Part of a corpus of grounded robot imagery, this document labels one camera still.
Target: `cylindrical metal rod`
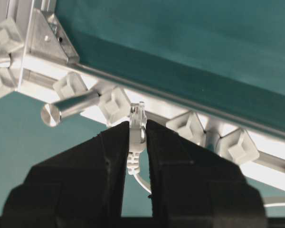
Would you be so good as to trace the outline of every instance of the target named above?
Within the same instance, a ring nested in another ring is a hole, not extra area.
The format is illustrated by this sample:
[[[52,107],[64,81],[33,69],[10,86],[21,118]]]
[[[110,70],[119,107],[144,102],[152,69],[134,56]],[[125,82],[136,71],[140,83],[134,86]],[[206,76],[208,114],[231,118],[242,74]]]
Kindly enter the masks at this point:
[[[220,135],[217,131],[207,131],[205,148],[207,148],[210,151],[216,152],[215,149],[216,149],[219,139],[220,139]]]
[[[41,109],[41,119],[50,127],[55,127],[62,119],[83,112],[88,107],[99,103],[99,94],[94,91],[88,91],[53,104],[45,104]]]

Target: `teal panel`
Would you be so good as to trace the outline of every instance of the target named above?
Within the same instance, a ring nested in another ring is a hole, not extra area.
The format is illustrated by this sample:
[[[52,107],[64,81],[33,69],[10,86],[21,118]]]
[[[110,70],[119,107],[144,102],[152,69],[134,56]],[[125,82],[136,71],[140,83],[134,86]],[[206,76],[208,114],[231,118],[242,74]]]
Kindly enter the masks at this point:
[[[273,188],[256,180],[247,178],[248,183],[259,190],[262,197],[285,197],[285,191]],[[268,217],[285,217],[285,207],[266,208]]]
[[[83,64],[285,131],[285,0],[59,0]]]

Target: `white cable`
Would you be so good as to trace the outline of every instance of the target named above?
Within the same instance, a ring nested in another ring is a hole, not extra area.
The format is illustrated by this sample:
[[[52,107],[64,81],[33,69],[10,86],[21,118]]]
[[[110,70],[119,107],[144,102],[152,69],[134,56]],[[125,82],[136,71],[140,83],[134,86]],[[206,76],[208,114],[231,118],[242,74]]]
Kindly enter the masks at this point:
[[[285,197],[266,197],[263,198],[264,207],[285,207]]]
[[[130,132],[129,132],[129,154],[127,168],[129,175],[133,175],[136,181],[149,193],[150,183],[146,182],[140,175],[139,155],[147,147],[147,135],[145,125],[147,117],[144,111],[144,103],[131,104],[130,109]]]

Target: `metal pin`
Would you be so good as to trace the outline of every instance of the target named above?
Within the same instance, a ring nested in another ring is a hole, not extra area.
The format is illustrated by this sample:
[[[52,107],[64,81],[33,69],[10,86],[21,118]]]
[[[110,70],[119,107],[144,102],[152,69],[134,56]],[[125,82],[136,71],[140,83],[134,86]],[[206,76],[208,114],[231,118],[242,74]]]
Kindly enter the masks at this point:
[[[81,113],[98,103],[99,94],[91,90],[53,104],[45,104],[41,109],[41,119],[47,126],[55,127],[61,123],[62,119]]]

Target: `white plastic cap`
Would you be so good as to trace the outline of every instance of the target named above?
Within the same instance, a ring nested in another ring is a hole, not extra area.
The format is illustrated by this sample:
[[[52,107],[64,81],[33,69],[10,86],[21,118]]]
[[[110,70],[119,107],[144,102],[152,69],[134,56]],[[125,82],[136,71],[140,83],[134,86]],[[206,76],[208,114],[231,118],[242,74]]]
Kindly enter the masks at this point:
[[[116,87],[100,96],[98,107],[107,119],[107,125],[129,115],[131,102],[124,90]]]
[[[0,68],[0,98],[15,90],[15,84],[10,71],[7,68]]]
[[[127,169],[129,175],[136,175],[141,171],[139,167],[139,153],[129,152],[127,158]]]
[[[12,53],[24,46],[23,38],[12,18],[0,23],[0,49]]]
[[[53,84],[60,99],[72,97],[87,91],[87,87],[78,73],[70,72]]]
[[[254,161],[260,156],[248,132],[241,128],[219,139],[216,152],[237,165]]]
[[[205,144],[206,134],[195,112],[187,112],[169,120],[166,127],[197,145],[204,146]]]

